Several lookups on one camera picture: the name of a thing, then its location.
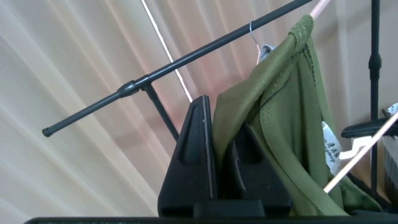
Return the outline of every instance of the clothing rack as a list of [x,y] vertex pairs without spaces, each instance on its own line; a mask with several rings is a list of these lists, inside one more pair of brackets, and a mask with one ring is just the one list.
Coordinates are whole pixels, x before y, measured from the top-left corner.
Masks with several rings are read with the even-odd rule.
[[[67,127],[68,125],[78,121],[79,119],[84,118],[85,116],[95,112],[96,110],[127,96],[131,96],[137,93],[139,90],[145,91],[149,98],[152,100],[155,105],[157,111],[165,122],[167,128],[171,132],[173,138],[175,140],[178,139],[178,131],[176,130],[172,120],[167,114],[165,108],[163,107],[162,102],[159,100],[156,91],[152,86],[152,82],[162,78],[168,73],[242,37],[245,34],[250,33],[251,30],[256,30],[257,28],[293,11],[294,9],[303,6],[304,4],[310,2],[312,0],[294,0],[275,11],[272,11],[265,16],[262,16],[251,23],[248,23],[229,34],[226,34],[219,39],[216,39],[205,46],[200,47],[199,49],[194,50],[193,52],[177,59],[176,61],[165,65],[150,74],[144,75],[143,77],[138,78],[137,80],[131,80],[124,85],[122,85],[116,92],[110,94],[109,96],[103,98],[102,100],[93,103],[92,105],[82,109],[81,111],[59,121],[58,123],[44,128],[42,133],[46,137],[50,137],[52,134],[57,131]],[[372,53],[369,59],[369,69],[371,76],[371,119],[377,119],[377,111],[378,111],[378,80],[379,80],[379,71],[381,68],[381,58],[379,55],[379,16],[380,16],[380,0],[372,0]],[[377,195],[376,185],[377,185],[377,146],[375,145],[372,148],[371,153],[371,187],[373,197]]]

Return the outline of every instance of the curtain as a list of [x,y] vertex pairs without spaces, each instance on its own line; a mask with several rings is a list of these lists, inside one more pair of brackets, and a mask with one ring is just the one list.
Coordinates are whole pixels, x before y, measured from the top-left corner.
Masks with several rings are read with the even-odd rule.
[[[0,217],[21,223],[39,216],[156,216],[175,141],[145,92],[50,138],[41,129],[170,63],[164,45],[176,60],[288,2],[0,0]],[[277,46],[315,4],[253,37]],[[380,107],[386,107],[397,95],[398,2],[381,7]],[[339,135],[369,118],[370,0],[332,1],[313,38]],[[190,96],[209,95],[214,108],[216,96],[250,75],[256,60],[248,34],[153,86],[180,130]],[[349,148],[349,140],[342,143]],[[382,171],[382,159],[379,165]],[[365,181],[366,166],[357,168]]]

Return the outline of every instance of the metal hook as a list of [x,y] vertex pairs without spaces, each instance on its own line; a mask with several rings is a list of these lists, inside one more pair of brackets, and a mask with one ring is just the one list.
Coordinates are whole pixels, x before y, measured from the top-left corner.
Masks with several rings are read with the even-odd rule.
[[256,43],[257,51],[259,52],[259,55],[257,56],[257,64],[256,64],[256,65],[258,65],[258,63],[259,63],[259,61],[260,61],[261,50],[260,50],[259,44],[257,43],[256,38],[254,37],[253,30],[251,29],[251,22],[253,22],[253,21],[250,21],[249,30],[250,30],[251,38],[253,38],[254,42]]

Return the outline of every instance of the vertical pole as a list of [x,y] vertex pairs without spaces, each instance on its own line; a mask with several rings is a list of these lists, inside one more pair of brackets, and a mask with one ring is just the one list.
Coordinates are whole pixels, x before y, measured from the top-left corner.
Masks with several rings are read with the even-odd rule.
[[[380,0],[372,0],[371,13],[371,57],[369,59],[369,71],[371,79],[371,120],[378,119],[379,110],[379,77],[381,57],[379,54],[379,24],[380,24]],[[377,196],[377,143],[371,151],[371,189],[372,196]]]
[[162,117],[164,123],[166,124],[167,128],[169,129],[170,133],[172,134],[175,141],[178,139],[178,131],[175,129],[175,126],[170,119],[169,115],[167,114],[166,110],[163,107],[162,102],[160,102],[159,97],[157,96],[154,87],[151,84],[148,84],[142,88],[142,90],[146,91],[150,100],[155,104],[157,111],[159,112],[160,116]]

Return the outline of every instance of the green fabric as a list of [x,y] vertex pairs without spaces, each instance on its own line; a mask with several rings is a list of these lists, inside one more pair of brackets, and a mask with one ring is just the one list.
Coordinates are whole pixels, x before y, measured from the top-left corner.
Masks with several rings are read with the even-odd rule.
[[291,215],[380,211],[347,177],[329,194],[322,190],[332,177],[325,162],[322,120],[331,129],[333,121],[310,37],[312,28],[313,19],[303,16],[247,80],[218,96],[213,118],[216,156],[220,164],[246,120],[293,198]]

